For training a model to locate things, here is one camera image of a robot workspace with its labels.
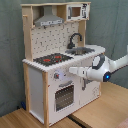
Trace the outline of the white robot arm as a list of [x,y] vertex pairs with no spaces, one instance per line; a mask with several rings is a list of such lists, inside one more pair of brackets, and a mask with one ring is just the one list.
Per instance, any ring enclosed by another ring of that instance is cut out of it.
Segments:
[[84,79],[107,82],[112,73],[125,66],[128,66],[128,48],[127,55],[120,59],[111,60],[100,54],[93,59],[91,67],[70,67],[69,72]]

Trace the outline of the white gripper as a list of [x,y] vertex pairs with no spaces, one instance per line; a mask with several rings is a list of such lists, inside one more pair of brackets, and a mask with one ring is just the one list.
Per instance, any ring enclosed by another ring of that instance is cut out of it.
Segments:
[[70,67],[69,72],[79,77],[89,79],[90,78],[90,67]]

